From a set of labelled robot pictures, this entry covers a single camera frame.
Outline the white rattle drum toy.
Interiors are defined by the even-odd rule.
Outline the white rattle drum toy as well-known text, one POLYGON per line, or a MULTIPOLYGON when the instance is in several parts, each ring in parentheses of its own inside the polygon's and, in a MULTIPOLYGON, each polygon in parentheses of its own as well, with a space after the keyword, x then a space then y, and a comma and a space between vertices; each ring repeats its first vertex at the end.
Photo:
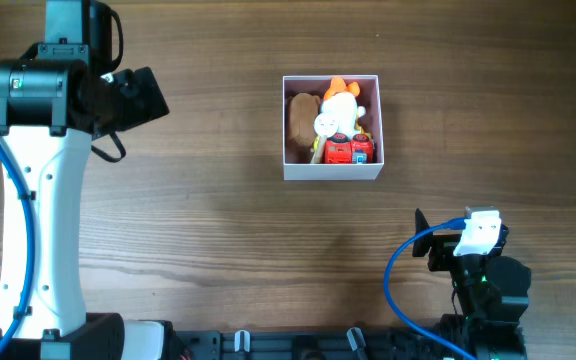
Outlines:
POLYGON ((338 120, 334 115, 321 113, 314 120, 314 130, 316 137, 320 136, 317 151, 313 153, 310 163, 319 164, 322 161, 325 143, 328 138, 337 133, 338 120))

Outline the red toy fire truck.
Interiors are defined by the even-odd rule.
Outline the red toy fire truck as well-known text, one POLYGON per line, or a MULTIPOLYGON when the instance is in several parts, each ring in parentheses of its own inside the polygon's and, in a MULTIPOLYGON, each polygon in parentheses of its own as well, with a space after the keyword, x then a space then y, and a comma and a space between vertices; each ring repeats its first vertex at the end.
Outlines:
POLYGON ((352 138, 336 133, 328 138, 324 147, 326 164, 369 164, 374 161, 374 141, 360 133, 352 138))

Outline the white chicken plush toy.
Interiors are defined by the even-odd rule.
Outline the white chicken plush toy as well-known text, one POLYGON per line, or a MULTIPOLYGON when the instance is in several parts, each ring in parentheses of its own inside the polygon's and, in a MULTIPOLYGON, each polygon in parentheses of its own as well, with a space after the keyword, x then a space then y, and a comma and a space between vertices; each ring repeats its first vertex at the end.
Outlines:
POLYGON ((324 94, 321 113, 332 115, 338 123, 338 132, 352 139, 365 130, 358 124, 367 110, 357 102, 361 93, 358 82, 346 83, 341 77, 333 77, 324 94))

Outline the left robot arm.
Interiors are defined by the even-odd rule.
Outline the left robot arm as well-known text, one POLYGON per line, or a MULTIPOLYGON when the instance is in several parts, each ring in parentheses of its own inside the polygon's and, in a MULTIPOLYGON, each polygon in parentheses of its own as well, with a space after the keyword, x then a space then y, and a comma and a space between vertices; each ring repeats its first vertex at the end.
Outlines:
POLYGON ((81 192, 95 141, 168 113, 149 68, 121 68, 123 47, 108 5, 50 1, 44 39, 0 62, 0 359, 178 355, 166 324, 90 313, 81 288, 81 192))

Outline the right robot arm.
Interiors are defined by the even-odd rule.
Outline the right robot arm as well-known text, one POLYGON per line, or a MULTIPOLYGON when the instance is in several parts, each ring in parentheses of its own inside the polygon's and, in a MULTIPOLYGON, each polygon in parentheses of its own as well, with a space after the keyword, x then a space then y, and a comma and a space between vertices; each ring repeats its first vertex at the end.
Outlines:
POLYGON ((468 208, 459 234, 440 234, 416 210, 415 232, 424 235, 412 255, 426 256, 431 272, 450 274, 461 307, 442 316, 439 335, 478 359, 525 359, 520 318, 529 306, 532 272, 502 254, 509 229, 500 212, 468 208))

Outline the brown plush toy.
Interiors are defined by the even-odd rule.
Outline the brown plush toy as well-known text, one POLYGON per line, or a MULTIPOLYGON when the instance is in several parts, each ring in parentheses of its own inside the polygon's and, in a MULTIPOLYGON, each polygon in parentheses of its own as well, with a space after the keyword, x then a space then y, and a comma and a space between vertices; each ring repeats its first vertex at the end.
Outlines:
POLYGON ((319 115, 321 98, 298 93, 290 98, 287 111, 287 140, 295 145, 310 147, 316 137, 314 120, 319 115))

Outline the yellow rattle drum toy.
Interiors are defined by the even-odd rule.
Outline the yellow rattle drum toy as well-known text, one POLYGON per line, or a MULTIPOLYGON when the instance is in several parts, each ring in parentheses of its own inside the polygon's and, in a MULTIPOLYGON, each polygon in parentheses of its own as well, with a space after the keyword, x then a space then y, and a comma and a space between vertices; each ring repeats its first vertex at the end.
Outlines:
POLYGON ((318 144, 319 144, 320 136, 317 136, 312 144, 311 151, 314 153, 317 151, 318 144))

